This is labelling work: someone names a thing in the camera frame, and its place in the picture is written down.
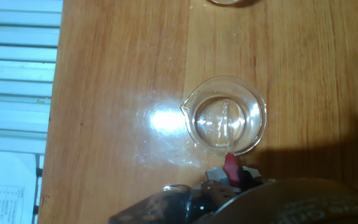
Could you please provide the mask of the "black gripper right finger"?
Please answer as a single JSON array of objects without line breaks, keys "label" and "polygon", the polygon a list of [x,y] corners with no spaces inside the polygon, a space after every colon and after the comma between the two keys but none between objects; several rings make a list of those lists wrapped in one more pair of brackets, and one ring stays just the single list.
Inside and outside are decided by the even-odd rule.
[{"label": "black gripper right finger", "polygon": [[264,183],[262,176],[257,169],[243,166],[238,170],[241,190],[249,190]]}]

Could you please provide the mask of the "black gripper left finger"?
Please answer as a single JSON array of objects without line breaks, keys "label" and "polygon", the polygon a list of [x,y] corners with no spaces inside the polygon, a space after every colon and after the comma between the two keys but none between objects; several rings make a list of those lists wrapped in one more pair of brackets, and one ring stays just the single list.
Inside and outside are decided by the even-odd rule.
[{"label": "black gripper left finger", "polygon": [[222,167],[205,172],[206,179],[201,184],[203,195],[209,196],[215,204],[226,204],[238,194],[238,188],[230,186],[228,176]]}]

